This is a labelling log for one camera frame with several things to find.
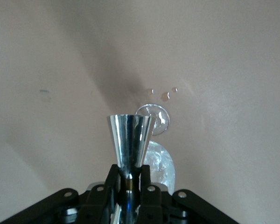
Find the beige surface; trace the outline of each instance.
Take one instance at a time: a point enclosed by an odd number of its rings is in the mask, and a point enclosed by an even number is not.
[[[280,0],[0,1],[0,221],[104,180],[106,116],[145,103],[176,189],[280,223]]]

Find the metal bolt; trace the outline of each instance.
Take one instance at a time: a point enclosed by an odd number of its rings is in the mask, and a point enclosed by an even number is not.
[[[181,192],[178,192],[178,196],[180,198],[185,198],[185,197],[187,197],[187,194],[185,192],[181,191]]]
[[[97,191],[102,191],[102,190],[104,190],[104,187],[98,187],[97,188]]]
[[[154,186],[149,186],[147,189],[148,189],[148,191],[155,191],[155,187]]]
[[[66,192],[63,196],[65,196],[65,197],[69,197],[69,196],[71,196],[73,193],[71,193],[70,191],[69,192]]]

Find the silver cocktail jigger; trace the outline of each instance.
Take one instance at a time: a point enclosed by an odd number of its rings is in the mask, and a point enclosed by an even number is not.
[[[133,224],[140,204],[139,175],[155,119],[138,115],[112,115],[108,119],[121,177],[118,222]]]

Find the clear glass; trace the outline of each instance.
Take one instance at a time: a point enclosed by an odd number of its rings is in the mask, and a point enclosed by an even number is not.
[[[169,194],[174,193],[175,168],[169,152],[160,144],[149,141],[144,164],[150,166],[152,182],[164,184]]]
[[[155,117],[153,135],[159,135],[167,130],[170,117],[168,112],[157,104],[146,104],[136,111],[136,115]]]

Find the water droplet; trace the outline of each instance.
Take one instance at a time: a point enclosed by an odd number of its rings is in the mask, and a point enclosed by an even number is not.
[[[154,89],[147,89],[146,92],[148,93],[148,95],[153,95]]]
[[[170,99],[170,96],[169,96],[169,92],[165,92],[162,94],[161,96],[161,100],[163,100],[164,102],[166,102],[167,100]]]

